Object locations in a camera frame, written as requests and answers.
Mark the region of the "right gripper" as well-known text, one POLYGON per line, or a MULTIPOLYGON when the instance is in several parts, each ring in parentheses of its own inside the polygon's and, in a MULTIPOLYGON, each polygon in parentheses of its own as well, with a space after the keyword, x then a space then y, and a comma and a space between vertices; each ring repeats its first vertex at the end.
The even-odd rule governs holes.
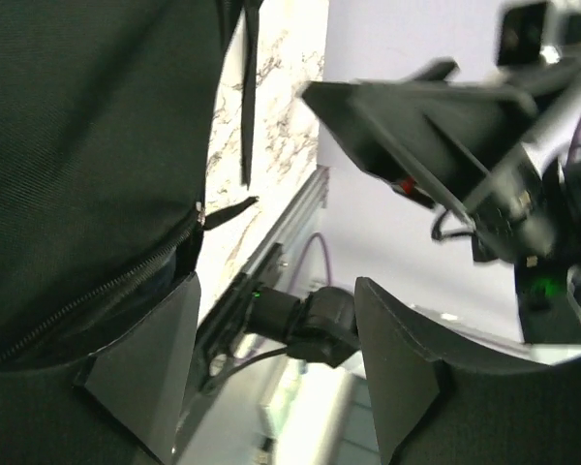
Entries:
POLYGON ((302 99, 366 171, 387 180, 406 172, 467 213, 499 259, 581 261, 581 147, 544 171, 532 162, 581 101, 581 58, 493 86, 315 81, 302 99))

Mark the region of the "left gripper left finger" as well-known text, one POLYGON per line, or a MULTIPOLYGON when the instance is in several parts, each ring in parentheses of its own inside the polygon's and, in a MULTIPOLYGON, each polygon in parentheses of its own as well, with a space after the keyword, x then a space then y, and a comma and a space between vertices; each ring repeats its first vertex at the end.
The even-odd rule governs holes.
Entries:
POLYGON ((169 464, 198 325, 200 282, 0 365, 0 464, 169 464))

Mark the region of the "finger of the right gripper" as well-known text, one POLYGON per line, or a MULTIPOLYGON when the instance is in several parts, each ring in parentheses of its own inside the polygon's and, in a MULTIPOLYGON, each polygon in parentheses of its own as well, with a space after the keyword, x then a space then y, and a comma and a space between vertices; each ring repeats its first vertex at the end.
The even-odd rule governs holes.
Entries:
POLYGON ((451 57, 440 57, 431 60, 426 66, 404 77, 404 82, 447 82, 459 71, 458 63, 451 57))

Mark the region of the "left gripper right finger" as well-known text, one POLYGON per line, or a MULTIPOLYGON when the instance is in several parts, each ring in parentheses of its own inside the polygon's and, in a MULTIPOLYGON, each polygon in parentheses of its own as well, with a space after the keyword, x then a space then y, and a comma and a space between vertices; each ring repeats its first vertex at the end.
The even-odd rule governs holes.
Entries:
POLYGON ((581 356, 490 349, 367 277, 354 301, 383 463, 581 464, 581 356))

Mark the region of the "black backpack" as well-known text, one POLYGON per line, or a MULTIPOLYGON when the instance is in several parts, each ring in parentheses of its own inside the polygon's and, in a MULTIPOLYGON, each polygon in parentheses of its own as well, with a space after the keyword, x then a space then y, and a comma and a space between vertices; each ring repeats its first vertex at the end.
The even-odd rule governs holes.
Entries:
POLYGON ((0 1, 0 362, 201 226, 238 23, 249 183, 259 2, 0 1))

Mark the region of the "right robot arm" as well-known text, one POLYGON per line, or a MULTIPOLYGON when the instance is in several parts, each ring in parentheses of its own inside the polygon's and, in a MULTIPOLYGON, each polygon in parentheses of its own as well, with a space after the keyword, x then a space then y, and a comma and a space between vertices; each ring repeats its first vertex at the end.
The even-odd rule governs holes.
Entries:
POLYGON ((467 239, 476 264, 511 266, 521 336, 502 337, 487 302, 461 301, 470 276, 396 298, 397 309, 528 359, 581 355, 581 159, 537 170, 531 158, 581 97, 581 58, 513 61, 493 86, 450 83, 455 67, 438 60, 400 82, 312 81, 301 96, 361 171, 437 212, 433 241, 467 239))

